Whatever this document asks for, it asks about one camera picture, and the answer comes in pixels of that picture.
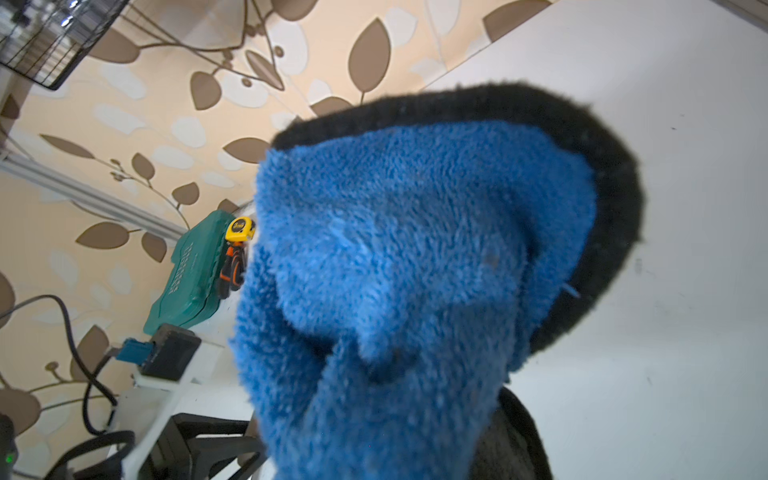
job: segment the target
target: black cable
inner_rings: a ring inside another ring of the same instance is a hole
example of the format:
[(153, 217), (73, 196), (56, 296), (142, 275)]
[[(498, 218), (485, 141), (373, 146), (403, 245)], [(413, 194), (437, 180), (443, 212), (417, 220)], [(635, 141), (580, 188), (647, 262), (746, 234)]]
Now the black cable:
[[(51, 300), (54, 300), (58, 307), (61, 309), (61, 316), (64, 318), (64, 330), (67, 334), (67, 345), (69, 346), (69, 351), (72, 354), (72, 359), (75, 363), (78, 364), (80, 367), (80, 370), (83, 371), (83, 374), (85, 375), (85, 378), (88, 379), (88, 385), (85, 387), (85, 398), (83, 398), (83, 423), (85, 424), (85, 428), (92, 434), (92, 435), (101, 435), (104, 432), (94, 429), (93, 425), (91, 425), (91, 421), (88, 418), (88, 393), (91, 391), (91, 385), (95, 386), (96, 389), (103, 393), (105, 397), (107, 397), (107, 400), (109, 400), (109, 403), (112, 404), (113, 407), (117, 406), (118, 400), (114, 397), (114, 394), (108, 389), (106, 386), (104, 386), (103, 383), (99, 382), (96, 379), (96, 375), (101, 371), (101, 369), (104, 368), (104, 365), (107, 364), (107, 361), (109, 360), (109, 357), (106, 359), (101, 359), (101, 361), (96, 366), (96, 369), (91, 372), (83, 362), (83, 359), (80, 357), (80, 354), (78, 353), (78, 348), (74, 344), (74, 336), (72, 335), (72, 323), (69, 319), (69, 312), (67, 311), (67, 306), (64, 305), (64, 300), (59, 298), (56, 295), (47, 293), (45, 295), (38, 295), (33, 296), (31, 299), (25, 300), (18, 305), (14, 306), (13, 308), (6, 310), (3, 313), (0, 313), (0, 320), (4, 319), (8, 315), (11, 315), (16, 310), (29, 305), (30, 303), (37, 302), (38, 300), (43, 300), (49, 298)], [(114, 416), (114, 408), (112, 409), (112, 413), (109, 417), (110, 422), (112, 420), (112, 417)]]
[[(84, 468), (79, 472), (69, 472), (69, 462), (77, 457), (81, 457), (87, 453), (101, 450), (104, 447), (111, 447), (113, 445), (123, 445), (113, 455), (108, 456), (105, 460)], [(67, 478), (72, 479), (113, 479), (123, 478), (123, 459), (131, 453), (131, 450), (136, 446), (136, 434), (131, 430), (121, 430), (119, 432), (109, 432), (102, 436), (94, 437), (90, 440), (82, 442), (80, 445), (76, 445), (67, 450), (61, 458), (51, 467), (51, 471), (45, 476), (45, 480), (65, 480)]]
[[(104, 357), (99, 360), (99, 363), (96, 365), (96, 368), (94, 368), (94, 377), (98, 377), (98, 374), (101, 373), (101, 370), (104, 368), (104, 366), (107, 365), (107, 362), (112, 357), (109, 355), (104, 355)], [(85, 394), (83, 395), (83, 403), (82, 403), (82, 411), (83, 411), (83, 423), (85, 424), (85, 429), (88, 430), (88, 433), (91, 435), (103, 435), (107, 432), (107, 430), (97, 430), (94, 428), (94, 426), (91, 424), (91, 418), (88, 416), (88, 400), (91, 398), (91, 387), (94, 384), (92, 382), (88, 382), (88, 384), (85, 386)], [(109, 420), (107, 420), (107, 425), (110, 425), (112, 423), (112, 419), (114, 418), (114, 409), (112, 409), (112, 412), (109, 414)]]
[(42, 478), (38, 477), (37, 475), (30, 475), (28, 473), (20, 472), (19, 470), (11, 470), (11, 473), (13, 475), (17, 475), (22, 478), (29, 478), (29, 480), (43, 480)]

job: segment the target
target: black cord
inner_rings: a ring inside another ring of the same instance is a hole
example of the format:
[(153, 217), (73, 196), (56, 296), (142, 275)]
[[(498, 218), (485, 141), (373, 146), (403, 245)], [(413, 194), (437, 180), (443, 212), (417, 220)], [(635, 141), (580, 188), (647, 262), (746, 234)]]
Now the black cord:
[[(18, 305), (14, 306), (10, 310), (6, 310), (3, 313), (0, 313), (0, 320), (4, 319), (8, 315), (11, 315), (16, 310), (29, 305), (30, 303), (37, 302), (38, 300), (43, 300), (49, 298), (51, 300), (54, 300), (58, 307), (61, 309), (61, 316), (64, 318), (64, 330), (67, 334), (67, 345), (69, 346), (69, 351), (72, 354), (72, 359), (75, 363), (78, 364), (80, 367), (80, 370), (83, 371), (83, 374), (85, 375), (85, 378), (88, 379), (88, 385), (85, 387), (85, 397), (83, 398), (83, 423), (85, 424), (85, 428), (88, 430), (89, 433), (92, 435), (102, 435), (105, 431), (103, 430), (97, 430), (93, 428), (93, 425), (91, 424), (90, 419), (88, 418), (88, 394), (91, 392), (91, 386), (95, 386), (96, 389), (103, 393), (105, 397), (107, 397), (107, 400), (109, 400), (109, 403), (112, 404), (113, 407), (117, 406), (118, 400), (114, 397), (114, 394), (108, 389), (106, 386), (104, 386), (103, 383), (96, 380), (96, 376), (99, 374), (101, 369), (104, 368), (104, 365), (107, 364), (107, 361), (109, 360), (109, 356), (105, 356), (101, 361), (96, 365), (96, 369), (91, 372), (88, 370), (88, 368), (85, 366), (85, 363), (83, 362), (83, 359), (80, 357), (80, 354), (78, 353), (78, 348), (74, 344), (74, 336), (72, 335), (72, 323), (69, 319), (69, 312), (67, 311), (66, 305), (64, 305), (64, 300), (59, 298), (56, 295), (52, 295), (50, 293), (47, 293), (45, 295), (38, 295), (33, 296), (29, 300), (25, 300)], [(114, 408), (112, 409), (112, 413), (110, 414), (109, 420), (112, 421), (112, 418), (114, 417)]]
[(28, 473), (20, 472), (19, 470), (11, 470), (13, 475), (17, 475), (22, 478), (29, 478), (29, 480), (43, 480), (42, 478), (38, 477), (37, 475), (30, 475)]
[[(112, 357), (109, 355), (104, 355), (104, 357), (99, 360), (99, 363), (96, 365), (96, 368), (94, 368), (94, 377), (98, 377), (98, 374), (101, 373), (101, 370), (104, 368), (104, 366), (107, 365), (107, 362)], [(91, 424), (91, 418), (88, 416), (88, 400), (91, 398), (91, 387), (94, 384), (92, 382), (88, 382), (88, 384), (85, 386), (85, 394), (83, 395), (83, 403), (82, 403), (82, 411), (83, 411), (83, 423), (85, 424), (85, 429), (88, 430), (88, 433), (91, 435), (103, 435), (104, 433), (107, 433), (107, 430), (97, 430), (94, 428), (94, 426)], [(107, 420), (107, 425), (110, 425), (112, 423), (112, 419), (114, 418), (114, 409), (112, 409), (112, 412), (109, 414), (109, 420)]]

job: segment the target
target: black plastic stand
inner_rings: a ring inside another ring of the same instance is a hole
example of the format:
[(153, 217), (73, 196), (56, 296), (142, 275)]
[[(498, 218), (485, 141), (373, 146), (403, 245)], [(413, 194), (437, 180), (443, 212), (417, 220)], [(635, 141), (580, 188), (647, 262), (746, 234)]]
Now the black plastic stand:
[[(225, 420), (179, 413), (165, 425), (139, 478), (204, 480), (213, 478), (238, 455), (252, 454), (229, 480), (247, 480), (266, 461), (266, 446), (243, 436), (247, 420)], [(239, 435), (198, 438), (199, 435)]]

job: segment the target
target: blue connector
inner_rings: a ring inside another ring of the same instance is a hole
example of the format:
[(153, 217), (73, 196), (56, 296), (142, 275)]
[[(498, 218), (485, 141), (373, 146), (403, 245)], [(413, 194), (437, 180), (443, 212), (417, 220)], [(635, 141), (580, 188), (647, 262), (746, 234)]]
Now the blue connector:
[(115, 356), (115, 359), (121, 362), (135, 363), (141, 366), (154, 349), (154, 344), (151, 342), (139, 342), (136, 339), (126, 339), (123, 342), (123, 348)]

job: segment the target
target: orange and black pliers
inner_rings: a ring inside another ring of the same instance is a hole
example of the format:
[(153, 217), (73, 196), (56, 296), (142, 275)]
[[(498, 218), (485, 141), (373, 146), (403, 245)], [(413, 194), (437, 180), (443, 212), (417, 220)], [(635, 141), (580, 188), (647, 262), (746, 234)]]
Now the orange and black pliers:
[(243, 242), (230, 242), (227, 258), (219, 273), (219, 298), (225, 299), (230, 291), (238, 291), (243, 286), (245, 274), (245, 247)]

